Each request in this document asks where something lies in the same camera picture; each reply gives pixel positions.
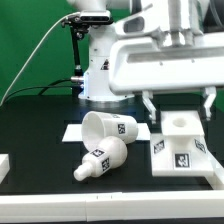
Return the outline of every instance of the white block with hole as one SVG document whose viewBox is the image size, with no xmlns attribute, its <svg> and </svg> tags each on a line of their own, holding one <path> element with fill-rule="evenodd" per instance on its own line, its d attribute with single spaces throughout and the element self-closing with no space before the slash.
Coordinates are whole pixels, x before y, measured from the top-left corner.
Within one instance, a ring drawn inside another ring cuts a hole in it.
<svg viewBox="0 0 224 224">
<path fill-rule="evenodd" d="M 154 176 L 213 176 L 197 111 L 161 112 L 162 134 L 151 135 Z"/>
<path fill-rule="evenodd" d="M 0 155 L 0 183 L 4 180 L 5 176 L 9 172 L 9 156 L 8 154 Z"/>
</svg>

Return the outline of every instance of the green wall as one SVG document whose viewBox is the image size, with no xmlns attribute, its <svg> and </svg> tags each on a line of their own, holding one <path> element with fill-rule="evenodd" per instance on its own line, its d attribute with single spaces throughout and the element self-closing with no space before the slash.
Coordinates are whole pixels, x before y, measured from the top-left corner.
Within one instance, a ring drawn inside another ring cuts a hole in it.
<svg viewBox="0 0 224 224">
<path fill-rule="evenodd" d="M 46 31 L 61 17 L 73 12 L 66 0 L 0 0 L 0 98 Z M 127 11 L 112 11 L 115 20 Z M 81 63 L 88 67 L 87 38 L 80 42 Z M 33 58 L 12 91 L 69 78 L 73 74 L 69 28 L 58 26 Z M 51 90 L 61 94 L 68 90 Z M 217 106 L 224 109 L 220 92 Z"/>
</svg>

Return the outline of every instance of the black tabletop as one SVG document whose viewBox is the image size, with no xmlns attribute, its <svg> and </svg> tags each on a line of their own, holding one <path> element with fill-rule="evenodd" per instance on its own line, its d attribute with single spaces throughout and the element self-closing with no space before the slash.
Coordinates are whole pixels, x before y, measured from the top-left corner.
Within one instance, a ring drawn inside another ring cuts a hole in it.
<svg viewBox="0 0 224 224">
<path fill-rule="evenodd" d="M 159 95 L 153 100 L 161 111 L 200 112 L 202 102 L 195 94 Z M 131 115 L 138 123 L 147 123 L 151 132 L 161 131 L 159 122 L 151 124 L 141 97 L 120 104 L 91 104 L 72 96 L 15 97 L 0 108 L 0 153 L 9 154 L 11 166 L 0 185 L 0 195 L 212 190 L 203 177 L 152 177 L 149 141 L 129 144 L 128 158 L 121 167 L 99 178 L 76 181 L 73 171 L 87 150 L 82 142 L 63 143 L 62 137 L 68 124 L 81 124 L 89 111 Z M 212 112 L 211 121 L 202 121 L 205 138 L 210 152 L 224 165 L 224 113 L 215 107 Z M 204 219 L 203 223 L 220 221 L 211 220 Z M 164 220 L 163 223 L 179 222 Z"/>
</svg>

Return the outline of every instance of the white paper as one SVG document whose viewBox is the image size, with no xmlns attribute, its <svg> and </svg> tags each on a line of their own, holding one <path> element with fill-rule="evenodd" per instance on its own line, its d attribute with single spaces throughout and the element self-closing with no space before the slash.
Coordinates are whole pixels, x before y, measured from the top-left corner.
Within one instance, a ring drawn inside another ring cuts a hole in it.
<svg viewBox="0 0 224 224">
<path fill-rule="evenodd" d="M 150 140 L 150 131 L 146 123 L 138 123 L 137 141 Z M 81 142 L 81 124 L 69 124 L 65 131 L 62 142 Z"/>
</svg>

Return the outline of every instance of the white plastic bottle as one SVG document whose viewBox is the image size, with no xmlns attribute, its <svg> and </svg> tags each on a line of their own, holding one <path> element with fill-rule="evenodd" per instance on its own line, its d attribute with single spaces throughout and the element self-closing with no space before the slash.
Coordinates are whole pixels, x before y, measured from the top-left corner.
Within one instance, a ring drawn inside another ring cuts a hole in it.
<svg viewBox="0 0 224 224">
<path fill-rule="evenodd" d="M 82 165 L 74 171 L 78 181 L 86 177 L 99 177 L 109 169 L 121 166 L 127 158 L 127 146 L 114 136 L 109 136 L 100 141 L 97 148 L 82 159 Z"/>
</svg>

